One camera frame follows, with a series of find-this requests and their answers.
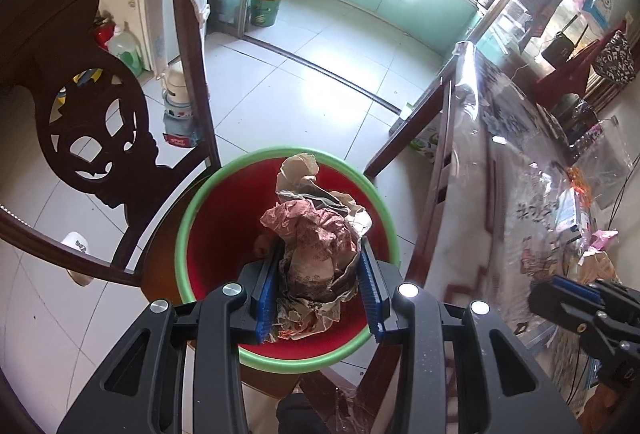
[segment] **crumpled newspaper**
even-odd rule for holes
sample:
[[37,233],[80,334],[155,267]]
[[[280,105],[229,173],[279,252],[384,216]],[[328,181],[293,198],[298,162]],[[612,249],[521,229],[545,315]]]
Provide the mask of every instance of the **crumpled newspaper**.
[[278,267],[277,323],[271,340],[299,340],[326,331],[340,320],[340,303],[358,289],[360,239],[371,218],[350,195],[317,186],[318,171],[311,154],[286,159],[276,180],[280,203],[260,218],[286,246]]

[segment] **plastic basin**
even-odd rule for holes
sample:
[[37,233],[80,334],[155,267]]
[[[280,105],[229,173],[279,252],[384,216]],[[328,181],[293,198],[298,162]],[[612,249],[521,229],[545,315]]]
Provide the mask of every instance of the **plastic basin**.
[[[180,224],[175,275],[182,302],[203,299],[236,280],[242,266],[255,260],[254,240],[263,231],[260,217],[277,203],[275,181],[282,162],[299,152],[316,157],[318,184],[352,195],[369,212],[367,233],[376,258],[399,265],[396,231],[385,204],[363,174],[343,160],[304,148],[270,148],[246,154],[211,175],[194,195]],[[340,321],[302,340],[241,346],[241,363],[267,372],[295,374],[335,364],[370,337],[360,294],[342,304]]]

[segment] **plastic bottle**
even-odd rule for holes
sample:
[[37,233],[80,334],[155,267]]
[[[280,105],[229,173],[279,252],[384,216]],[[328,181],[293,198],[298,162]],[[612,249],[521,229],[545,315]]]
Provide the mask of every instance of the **plastic bottle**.
[[113,37],[107,42],[109,53],[122,60],[131,72],[140,76],[142,73],[142,60],[138,53],[138,43],[135,37],[128,31],[124,31],[122,26],[116,24],[113,29]]

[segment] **white wall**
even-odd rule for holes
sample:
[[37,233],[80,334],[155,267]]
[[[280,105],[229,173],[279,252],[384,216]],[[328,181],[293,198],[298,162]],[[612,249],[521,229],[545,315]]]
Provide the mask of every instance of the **white wall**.
[[[640,77],[598,116],[609,118],[614,114],[620,121],[629,156],[633,159],[640,154]],[[640,289],[640,172],[637,171],[626,185],[622,204],[613,221],[612,228],[620,232],[620,240],[609,253],[622,283]],[[609,220],[610,208],[605,215],[606,222],[598,223],[601,228]]]

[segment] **white tile floor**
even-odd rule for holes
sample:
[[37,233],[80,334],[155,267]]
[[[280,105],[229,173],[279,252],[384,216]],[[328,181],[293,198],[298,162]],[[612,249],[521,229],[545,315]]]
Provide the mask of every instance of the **white tile floor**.
[[[359,32],[368,14],[332,0],[319,4],[309,0],[307,8],[304,2],[293,1],[289,0],[291,8],[285,5],[284,17],[274,26],[273,31],[279,32],[274,42],[310,45],[308,49],[320,50],[318,53],[327,35],[347,43],[364,42]],[[348,24],[335,27],[340,17]],[[420,55],[415,51],[417,43],[386,26],[372,32],[374,44],[367,51],[380,68],[375,73],[380,81],[377,86],[372,83],[371,89],[399,105],[419,95],[419,86],[428,83],[430,73],[424,68],[422,80],[408,78],[420,72],[419,61],[412,62],[412,57]],[[387,38],[396,39],[396,45],[389,45]],[[404,48],[414,54],[399,54]],[[350,60],[360,59],[352,54]],[[395,62],[402,64],[404,72],[402,67],[393,69]],[[393,116],[386,109],[258,46],[213,35],[206,42],[206,64],[223,162],[265,146],[296,144],[328,151],[363,169],[388,137]],[[366,78],[374,77],[371,71],[367,74]],[[158,163],[174,165],[184,151],[162,140],[159,85],[152,80],[143,89],[150,130],[158,142]],[[120,125],[116,107],[107,125],[111,129]],[[0,98],[0,130],[0,203],[56,240],[72,230],[81,233],[92,254],[110,259],[126,227],[122,208],[107,208],[58,180],[40,152],[33,103],[25,90],[16,88]],[[90,157],[95,144],[78,144],[78,153]],[[376,179],[396,223],[404,270],[417,236],[430,174],[431,165],[423,157],[405,150]],[[147,239],[148,235],[143,236],[142,241]],[[0,366],[44,432],[56,431],[92,371],[146,304],[137,288],[98,280],[85,288],[76,286],[64,270],[0,241]],[[374,344],[369,343],[335,368],[357,384],[373,351]],[[187,433],[191,432],[192,367],[188,364],[185,375],[183,428]],[[276,432],[275,402],[247,388],[245,401],[253,432]]]

